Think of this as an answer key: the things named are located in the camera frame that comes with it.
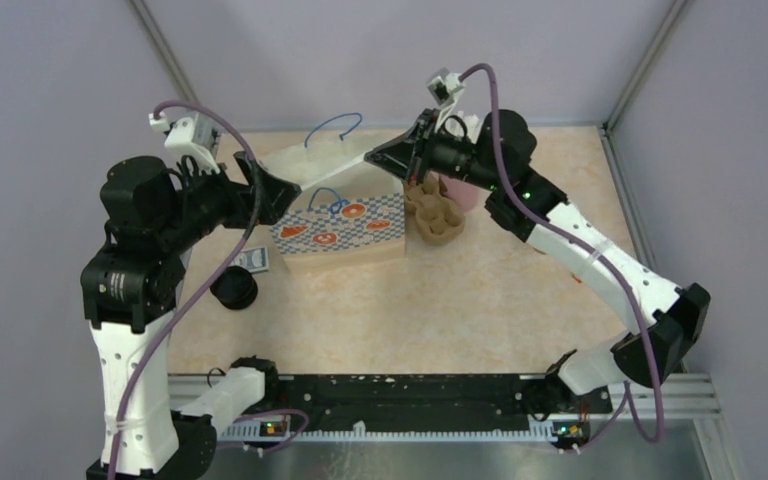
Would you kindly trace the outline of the stack of black lids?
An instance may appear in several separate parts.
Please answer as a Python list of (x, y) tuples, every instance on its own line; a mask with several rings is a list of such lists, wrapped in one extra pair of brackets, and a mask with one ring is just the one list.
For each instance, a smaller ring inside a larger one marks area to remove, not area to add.
[(250, 307), (259, 294), (253, 274), (240, 266), (230, 266), (213, 282), (211, 294), (229, 310)]

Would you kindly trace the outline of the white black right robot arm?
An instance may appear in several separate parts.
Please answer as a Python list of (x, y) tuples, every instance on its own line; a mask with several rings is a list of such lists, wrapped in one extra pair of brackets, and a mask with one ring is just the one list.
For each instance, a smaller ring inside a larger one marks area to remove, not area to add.
[(537, 139), (518, 113), (503, 109), (501, 153), (507, 177), (532, 220), (503, 189), (493, 150), (493, 119), (485, 117), (476, 139), (437, 127), (426, 109), (404, 134), (368, 151), (364, 159), (400, 180), (417, 182), (430, 172), (488, 190), (485, 208), (494, 222), (566, 266), (605, 302), (626, 333), (595, 347), (565, 354), (552, 365), (549, 404), (572, 412), (587, 393), (622, 381), (655, 388), (676, 370), (701, 335), (710, 293), (681, 287), (639, 263), (585, 219), (567, 195), (531, 165)]

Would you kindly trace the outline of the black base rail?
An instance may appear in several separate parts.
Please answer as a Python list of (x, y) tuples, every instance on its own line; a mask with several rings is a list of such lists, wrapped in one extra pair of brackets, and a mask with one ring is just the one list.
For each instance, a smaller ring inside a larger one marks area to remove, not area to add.
[(281, 375), (222, 438), (554, 442), (612, 412), (607, 388), (576, 396), (540, 374)]

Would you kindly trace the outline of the pink straw holder cup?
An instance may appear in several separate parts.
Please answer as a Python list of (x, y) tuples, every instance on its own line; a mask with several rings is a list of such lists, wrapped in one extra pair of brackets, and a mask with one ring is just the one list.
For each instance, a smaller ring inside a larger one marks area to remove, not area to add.
[(478, 205), (480, 200), (478, 187), (447, 176), (440, 176), (440, 181), (445, 186), (444, 195), (454, 201), (464, 213)]

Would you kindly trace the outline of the brown pulp cup carrier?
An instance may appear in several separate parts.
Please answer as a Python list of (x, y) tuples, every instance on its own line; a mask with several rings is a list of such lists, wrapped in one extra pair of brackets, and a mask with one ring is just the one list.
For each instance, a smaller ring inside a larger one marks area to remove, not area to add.
[(404, 182), (404, 208), (422, 240), (432, 246), (445, 245), (465, 228), (466, 217), (461, 207), (446, 196), (446, 184), (427, 174), (423, 181)]

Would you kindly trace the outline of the small printed card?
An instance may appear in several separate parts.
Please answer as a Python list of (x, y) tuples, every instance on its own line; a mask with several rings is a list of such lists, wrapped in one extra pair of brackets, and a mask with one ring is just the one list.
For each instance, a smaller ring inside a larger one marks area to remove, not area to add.
[(267, 272), (270, 269), (268, 248), (259, 246), (243, 249), (235, 256), (230, 265), (241, 267), (252, 274)]

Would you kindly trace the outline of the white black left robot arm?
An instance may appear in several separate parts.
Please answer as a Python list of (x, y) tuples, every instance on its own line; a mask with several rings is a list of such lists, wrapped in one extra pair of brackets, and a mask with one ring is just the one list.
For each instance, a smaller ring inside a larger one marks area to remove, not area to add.
[(80, 276), (105, 408), (104, 446), (90, 479), (199, 478), (240, 414), (279, 404), (281, 388), (264, 363), (232, 368), (180, 408), (169, 393), (166, 351), (185, 310), (177, 299), (184, 254), (220, 226), (251, 233), (274, 225), (302, 191), (244, 153), (235, 159), (244, 183), (194, 161), (170, 168), (153, 156), (108, 171), (100, 191), (105, 242)]

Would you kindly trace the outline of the blue checkered paper bag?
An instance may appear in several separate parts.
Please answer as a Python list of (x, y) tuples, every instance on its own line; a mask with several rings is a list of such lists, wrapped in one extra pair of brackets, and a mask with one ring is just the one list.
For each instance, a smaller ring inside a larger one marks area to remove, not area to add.
[(359, 112), (329, 118), (303, 142), (261, 159), (267, 172), (300, 186), (270, 232), (292, 274), (401, 258), (406, 250), (404, 187), (364, 161), (389, 139), (357, 129)]

